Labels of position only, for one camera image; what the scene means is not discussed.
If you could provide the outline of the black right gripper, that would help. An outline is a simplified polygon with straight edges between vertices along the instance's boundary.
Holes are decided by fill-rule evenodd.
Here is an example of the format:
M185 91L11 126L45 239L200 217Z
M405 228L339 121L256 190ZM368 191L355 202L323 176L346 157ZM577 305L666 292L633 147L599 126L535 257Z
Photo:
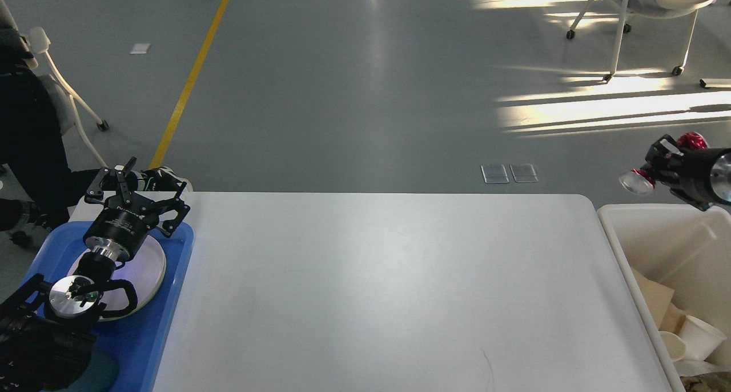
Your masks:
M665 134L650 146L638 173L650 184L666 184L673 196L700 211L730 205L729 148L686 152L683 136Z

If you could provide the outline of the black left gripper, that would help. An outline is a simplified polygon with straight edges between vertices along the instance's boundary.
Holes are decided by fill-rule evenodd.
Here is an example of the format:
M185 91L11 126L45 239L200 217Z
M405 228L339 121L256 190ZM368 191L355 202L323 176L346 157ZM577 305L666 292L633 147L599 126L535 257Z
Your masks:
M105 249L113 254L115 262L134 259L152 230L165 238L172 237L190 212L190 205L181 197L187 190L187 181L178 184L172 197L161 201L146 199L143 203L139 194L143 190L143 173L135 170L137 161L137 157L131 156L125 165L104 166L85 192L85 202L89 204L107 206L105 191L114 192L119 199L111 205L122 208L103 209L83 236L88 249ZM126 209L139 210L139 214Z

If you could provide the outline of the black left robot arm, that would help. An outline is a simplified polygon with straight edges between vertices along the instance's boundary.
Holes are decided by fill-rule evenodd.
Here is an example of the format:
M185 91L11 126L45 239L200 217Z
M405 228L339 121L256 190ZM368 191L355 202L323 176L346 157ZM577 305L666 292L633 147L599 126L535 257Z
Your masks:
M152 233L169 238L183 225L191 187L166 166L133 186L135 163L101 168L86 190L84 202L102 209L66 275L48 282L36 273L2 302L3 391L68 389L89 368L99 323L156 303L167 256Z

